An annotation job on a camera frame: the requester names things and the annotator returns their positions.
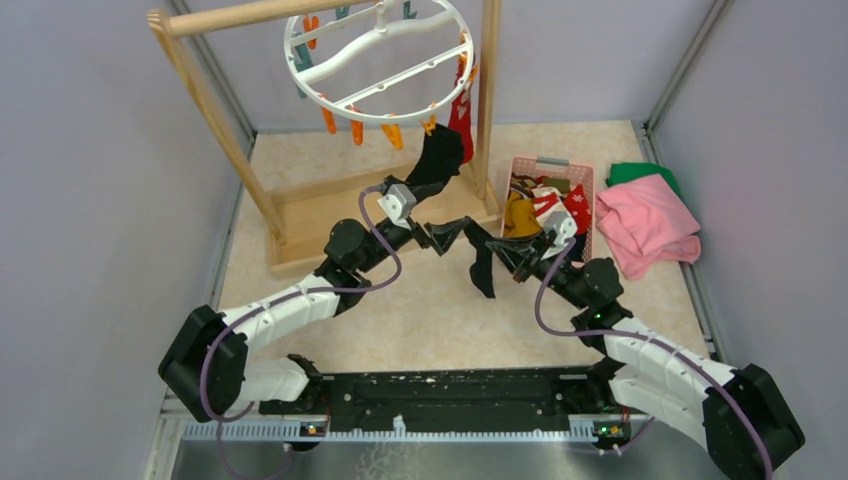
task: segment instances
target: green towel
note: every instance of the green towel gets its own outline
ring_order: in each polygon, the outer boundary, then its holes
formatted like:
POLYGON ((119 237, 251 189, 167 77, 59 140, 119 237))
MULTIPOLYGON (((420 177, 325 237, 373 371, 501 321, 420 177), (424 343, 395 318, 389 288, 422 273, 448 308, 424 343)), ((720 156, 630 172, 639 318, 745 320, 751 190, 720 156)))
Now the green towel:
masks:
POLYGON ((668 183, 668 186, 671 187, 674 193, 677 194, 681 200, 683 199, 683 195, 680 194, 680 186, 677 185, 677 180, 674 178, 674 174, 671 173, 671 170, 653 163, 615 163, 612 167, 610 167, 610 176, 607 179, 607 186, 611 187, 613 185, 618 185, 619 183, 627 183, 631 180, 647 177, 648 175, 653 175, 655 173, 662 175, 665 182, 668 183))

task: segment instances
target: pink basket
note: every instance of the pink basket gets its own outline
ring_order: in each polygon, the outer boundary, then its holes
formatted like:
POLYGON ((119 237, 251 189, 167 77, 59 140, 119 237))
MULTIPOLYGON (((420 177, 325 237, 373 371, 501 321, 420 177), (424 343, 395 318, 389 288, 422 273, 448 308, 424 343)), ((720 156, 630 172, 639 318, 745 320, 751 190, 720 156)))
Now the pink basket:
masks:
MULTIPOLYGON (((504 201, 509 198, 509 183, 512 174, 527 175, 533 178, 546 176, 551 178, 563 178, 571 182, 572 188, 578 184, 583 185, 583 193, 589 201, 592 209, 592 226, 586 233, 586 248, 583 249, 583 261, 592 259, 593 241, 592 231, 595 229, 595 170, 589 165, 570 162, 559 158, 550 157, 515 157, 509 170, 506 182, 506 194, 504 201)), ((501 236, 504 232, 504 223, 501 220, 501 236)))

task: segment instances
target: teal clothespin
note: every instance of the teal clothespin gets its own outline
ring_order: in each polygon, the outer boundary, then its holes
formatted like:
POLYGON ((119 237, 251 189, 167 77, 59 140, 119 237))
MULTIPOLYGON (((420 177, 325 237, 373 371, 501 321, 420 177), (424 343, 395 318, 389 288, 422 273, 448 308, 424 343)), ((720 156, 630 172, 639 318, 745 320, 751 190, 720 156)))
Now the teal clothespin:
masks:
MULTIPOLYGON (((294 68, 298 72, 302 72, 304 70, 312 68, 314 65, 312 63, 312 56, 309 54, 309 49, 306 47, 305 43, 301 43, 294 47, 295 53, 297 53, 297 60, 294 61, 294 68)), ((306 98, 306 93, 298 87, 297 94, 300 98, 306 98)))
POLYGON ((403 2, 403 19, 404 20, 413 20, 418 16, 418 12, 412 11, 412 0, 406 0, 403 2))

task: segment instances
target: gray wall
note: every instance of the gray wall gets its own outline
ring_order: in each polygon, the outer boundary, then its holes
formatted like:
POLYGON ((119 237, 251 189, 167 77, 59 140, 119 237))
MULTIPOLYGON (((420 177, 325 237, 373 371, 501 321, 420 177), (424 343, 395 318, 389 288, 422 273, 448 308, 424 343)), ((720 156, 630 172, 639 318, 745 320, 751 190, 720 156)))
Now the gray wall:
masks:
MULTIPOLYGON (((188 0, 195 11, 232 3, 188 0)), ((452 3, 479 40, 482 0, 452 3)), ((711 0, 504 1, 495 120, 647 118, 711 4, 711 0)), ((412 5, 419 17, 437 11, 425 0, 414 0, 412 5)), ((363 7, 352 7, 352 11, 358 8, 363 7)), ((398 19, 401 10, 396 13, 398 19)), ((335 15, 328 11, 319 17, 323 24, 335 15)), ((255 128, 322 130, 320 110, 297 96, 285 66, 285 23, 283 19, 215 32, 207 39, 255 128)), ((319 41, 313 58, 328 58, 363 31, 349 27, 319 41)), ((456 27, 445 32, 395 39, 364 54, 320 88, 329 98, 340 98, 376 83, 454 46, 456 27)), ((418 110, 450 91, 455 67, 451 62, 445 68, 392 87, 359 107, 370 113, 418 110)), ((442 113, 443 121, 447 115, 442 113)))
POLYGON ((845 477, 846 25, 844 0, 736 2, 659 131, 727 356, 768 369, 807 434, 794 478, 845 477))
POLYGON ((236 177, 157 6, 0 7, 3 478, 139 478, 158 361, 208 296, 236 177))

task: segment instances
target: folded cloth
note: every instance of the folded cloth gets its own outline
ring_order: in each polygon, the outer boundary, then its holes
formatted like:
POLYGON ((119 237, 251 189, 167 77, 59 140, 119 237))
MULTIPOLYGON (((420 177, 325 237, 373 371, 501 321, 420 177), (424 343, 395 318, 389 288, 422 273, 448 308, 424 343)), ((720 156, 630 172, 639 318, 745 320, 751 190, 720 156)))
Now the folded cloth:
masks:
POLYGON ((665 181, 668 182, 668 186, 674 190, 674 193, 677 194, 678 197, 683 198, 683 196, 680 195, 680 187, 677 185, 677 179, 674 178, 674 174, 671 173, 671 170, 654 163, 614 163, 610 167, 610 176, 607 179, 607 186, 614 187, 621 183, 627 183, 636 180, 637 178, 647 177, 648 175, 653 175, 655 173, 662 175, 665 181))
POLYGON ((597 194, 598 230, 609 243, 621 273, 639 279, 658 260, 693 263, 701 229, 686 205, 659 174, 597 194))
POLYGON ((516 238, 535 235, 542 230, 534 215, 533 201, 510 192, 504 207, 504 237, 516 238))

